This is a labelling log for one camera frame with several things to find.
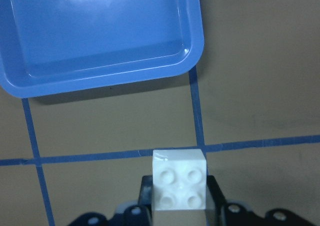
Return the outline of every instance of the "blue tape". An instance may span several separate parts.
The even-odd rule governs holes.
[[[205,151],[217,152],[217,151],[238,150],[238,149],[245,149],[245,148],[262,148],[262,147],[270,147],[270,146],[286,146],[286,145],[314,144],[314,143],[320,143],[320,135],[213,144],[213,145],[205,146],[206,148]],[[156,149],[158,150],[200,149],[200,147],[191,146],[191,147],[156,148]],[[152,156],[152,153],[153,153],[153,149],[144,149],[144,150],[119,151],[119,152],[86,154],[86,155],[52,156],[52,157],[39,158],[37,160],[37,163],[55,164],[55,163],[81,162],[81,161],[96,161],[96,160],[116,160],[116,159],[147,157],[147,156]],[[36,164],[35,159],[0,160],[0,166],[32,165],[32,164]]]
[[[158,150],[199,149],[199,147],[193,146],[193,147],[156,148],[156,149],[158,149]],[[82,161],[140,158],[140,157],[152,156],[153,150],[154,149],[146,149],[146,150],[131,150],[131,151],[119,151],[119,152],[86,154],[86,155],[66,155],[66,156],[42,157],[41,163],[42,164],[56,164],[56,163],[82,162]]]
[[[206,152],[205,136],[204,136],[204,128],[202,124],[198,76],[196,72],[197,72],[196,66],[189,71],[189,83],[190,83],[190,91],[191,91],[196,144],[205,153]]]
[[[35,164],[34,159],[6,159],[0,160],[0,166],[10,166],[10,165],[33,165]]]
[[[22,106],[24,110],[24,116],[25,116],[28,133],[29,133],[29,138],[31,142],[34,164],[36,167],[36,172],[38,175],[39,184],[41,188],[42,198],[43,198],[44,207],[45,207],[45,213],[46,213],[49,225],[54,226],[55,225],[54,215],[52,213],[51,203],[49,200],[49,194],[48,194],[47,184],[45,180],[44,170],[40,162],[40,153],[39,153],[36,132],[35,132],[34,123],[32,120],[28,99],[22,99]]]
[[[38,174],[38,179],[40,183],[40,188],[41,188],[41,193],[42,193],[42,198],[44,202],[44,207],[45,207],[45,212],[46,212],[46,217],[48,219],[49,225],[50,226],[55,226],[55,220],[54,220],[54,215],[52,213],[52,208],[51,208],[51,203],[49,199],[49,193],[47,189],[47,184],[46,184],[46,179],[45,179],[45,174],[42,166],[36,166],[36,172]]]
[[[265,139],[265,140],[252,140],[233,143],[221,143],[214,145],[207,145],[207,152],[217,152],[225,150],[239,150],[245,148],[261,148],[271,146],[286,146],[286,145],[299,145],[299,144],[314,144],[320,143],[320,135],[310,136],[297,136],[278,139]]]

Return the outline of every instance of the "tan floor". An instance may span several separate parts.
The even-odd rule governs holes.
[[[320,0],[200,0],[206,144],[320,134]],[[30,99],[41,156],[195,146],[188,74]],[[0,160],[32,158],[21,101],[0,89]],[[208,154],[227,198],[320,225],[320,144]],[[137,198],[151,158],[43,166],[55,223]],[[35,166],[0,166],[1,225],[48,225]],[[188,214],[185,225],[203,224]],[[157,224],[174,220],[157,215]]]

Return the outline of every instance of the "lego brick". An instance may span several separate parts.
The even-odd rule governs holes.
[[[207,162],[199,149],[154,150],[154,210],[204,209],[206,171]]]

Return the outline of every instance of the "blue tray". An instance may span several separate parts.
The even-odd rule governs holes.
[[[199,0],[0,0],[0,84],[33,97],[169,77],[199,60]]]

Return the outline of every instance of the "black plastic part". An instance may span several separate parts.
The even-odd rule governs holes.
[[[283,213],[286,217],[284,221],[277,220],[274,215],[275,213]],[[272,225],[297,225],[297,226],[315,226],[314,224],[310,223],[309,221],[301,218],[300,216],[296,215],[295,213],[285,210],[285,209],[274,209],[266,213],[265,219],[270,222]]]
[[[271,210],[261,218],[241,204],[228,203],[214,176],[207,176],[206,184],[207,200],[213,200],[214,204],[212,210],[206,210],[207,219],[213,218],[209,221],[212,226],[315,226],[284,209]],[[69,226],[151,226],[152,192],[152,176],[143,176],[137,205],[128,207],[123,214],[115,214],[109,221],[104,215],[87,213]]]
[[[218,226],[221,221],[221,208],[227,203],[216,179],[212,175],[206,177],[206,185],[209,194],[206,194],[206,201],[213,201],[214,209],[207,208],[205,215],[209,225]]]
[[[86,213],[78,217],[68,226],[108,226],[108,221],[102,214]]]
[[[153,178],[152,175],[142,177],[140,193],[138,198],[138,205],[144,205],[149,210],[150,216],[152,217],[152,188]]]
[[[143,205],[127,208],[123,214],[124,226],[151,226],[149,209]]]
[[[238,212],[229,209],[231,205],[239,208]],[[275,213],[280,213],[284,217],[279,220],[274,217]],[[252,211],[247,211],[239,204],[226,204],[221,211],[222,226],[315,226],[298,215],[284,209],[274,209],[269,211],[265,218],[257,216]]]

